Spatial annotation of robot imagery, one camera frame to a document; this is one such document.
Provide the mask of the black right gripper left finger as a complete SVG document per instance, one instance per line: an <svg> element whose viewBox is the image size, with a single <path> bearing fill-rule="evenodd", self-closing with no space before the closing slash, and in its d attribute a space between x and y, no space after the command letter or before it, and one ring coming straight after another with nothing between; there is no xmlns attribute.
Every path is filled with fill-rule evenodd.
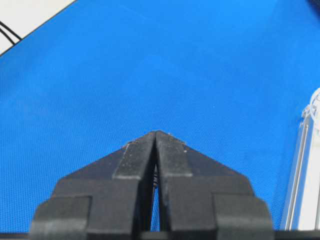
<svg viewBox="0 0 320 240"><path fill-rule="evenodd" d="M132 240L151 227L154 131L61 178L33 216L32 240Z"/></svg>

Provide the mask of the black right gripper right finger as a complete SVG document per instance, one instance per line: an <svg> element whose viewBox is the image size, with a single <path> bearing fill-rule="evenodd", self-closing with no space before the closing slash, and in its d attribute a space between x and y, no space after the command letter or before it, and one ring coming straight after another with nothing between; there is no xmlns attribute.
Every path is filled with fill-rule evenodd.
<svg viewBox="0 0 320 240"><path fill-rule="evenodd" d="M272 218L248 178L158 131L160 229L173 240L272 240Z"/></svg>

